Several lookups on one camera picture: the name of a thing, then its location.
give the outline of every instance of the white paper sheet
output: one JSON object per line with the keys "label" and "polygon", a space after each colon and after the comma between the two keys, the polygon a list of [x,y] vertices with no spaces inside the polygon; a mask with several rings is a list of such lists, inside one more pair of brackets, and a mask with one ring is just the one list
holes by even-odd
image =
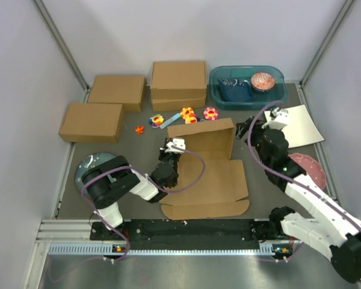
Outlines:
{"label": "white paper sheet", "polygon": [[[289,111],[290,124],[284,127],[282,131],[289,142],[289,148],[324,141],[324,137],[319,133],[304,104],[286,109]],[[265,112],[265,117],[267,121],[271,120],[269,111]]]}

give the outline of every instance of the teal plastic bin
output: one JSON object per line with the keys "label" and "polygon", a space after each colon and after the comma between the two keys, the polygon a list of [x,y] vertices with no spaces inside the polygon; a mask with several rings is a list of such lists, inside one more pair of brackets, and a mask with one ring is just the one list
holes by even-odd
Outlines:
{"label": "teal plastic bin", "polygon": [[[250,93],[254,99],[248,102],[229,102],[223,97],[221,88],[218,83],[220,78],[243,79],[251,83],[250,79],[257,72],[269,73],[276,84],[267,92],[257,92],[251,88]],[[286,101],[288,89],[286,88],[285,78],[280,70],[272,66],[220,66],[210,73],[209,77],[209,94],[217,107],[223,110],[260,110],[272,101]]]}

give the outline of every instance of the white wall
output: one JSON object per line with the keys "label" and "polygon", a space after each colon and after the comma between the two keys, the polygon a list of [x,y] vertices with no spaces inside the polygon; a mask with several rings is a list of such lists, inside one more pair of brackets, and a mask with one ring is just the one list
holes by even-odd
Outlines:
{"label": "white wall", "polygon": [[307,85],[343,206],[361,218],[361,1]]}
{"label": "white wall", "polygon": [[29,0],[0,1],[0,288],[20,288],[40,220],[52,217],[83,91]]}
{"label": "white wall", "polygon": [[155,60],[276,66],[302,79],[342,0],[44,0],[87,82]]}

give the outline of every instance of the brown cardboard box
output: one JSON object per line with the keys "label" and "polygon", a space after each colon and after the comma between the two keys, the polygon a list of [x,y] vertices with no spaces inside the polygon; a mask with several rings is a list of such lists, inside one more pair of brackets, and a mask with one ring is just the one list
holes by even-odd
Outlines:
{"label": "brown cardboard box", "polygon": [[183,107],[200,108],[204,107],[206,98],[190,98],[190,99],[152,99],[153,111],[180,111]]}
{"label": "brown cardboard box", "polygon": [[[168,194],[160,203],[163,213],[173,220],[238,216],[250,201],[241,160],[230,160],[235,128],[231,119],[218,119],[168,128],[169,137],[183,137],[186,148],[206,163],[205,174],[190,189]],[[202,170],[195,156],[182,154],[178,165],[178,186],[192,183]]]}
{"label": "brown cardboard box", "polygon": [[89,103],[123,104],[126,111],[142,111],[146,79],[142,75],[98,75]]}
{"label": "brown cardboard box", "polygon": [[115,143],[124,118],[121,104],[83,104],[72,102],[59,135],[65,141]]}
{"label": "brown cardboard box", "polygon": [[154,62],[152,99],[205,98],[207,91],[204,61]]}

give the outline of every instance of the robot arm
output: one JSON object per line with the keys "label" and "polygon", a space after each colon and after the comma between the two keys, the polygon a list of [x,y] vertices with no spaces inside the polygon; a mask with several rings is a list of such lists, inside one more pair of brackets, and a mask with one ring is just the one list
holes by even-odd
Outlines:
{"label": "robot arm", "polygon": [[[335,270],[348,282],[361,279],[361,233],[338,210],[361,229],[361,221],[343,210],[313,182],[296,162],[288,156],[289,143],[281,129],[289,123],[286,110],[275,109],[272,120],[258,120],[251,134],[251,145],[255,147],[260,161],[267,167],[311,188],[320,198],[297,184],[290,183],[268,171],[268,179],[289,197],[301,204],[314,218],[306,220],[288,207],[275,208],[270,222],[277,236],[295,237],[324,255]],[[236,137],[242,138],[248,131],[253,117],[236,125]]]}
{"label": "robot arm", "polygon": [[[150,203],[159,202],[164,198],[167,193],[157,187],[172,188],[177,185],[177,162],[183,153],[173,146],[184,150],[186,148],[185,140],[182,138],[166,139],[164,147],[159,150],[161,162],[150,176],[148,174],[143,176],[134,169],[125,169],[109,174],[108,177],[101,178],[89,185],[87,193],[97,209],[95,213],[102,216],[110,226],[116,228],[123,223],[117,201],[126,193],[136,194]],[[82,182],[86,184],[102,173],[125,166],[130,166],[125,157],[115,157],[86,171],[81,177]]]}

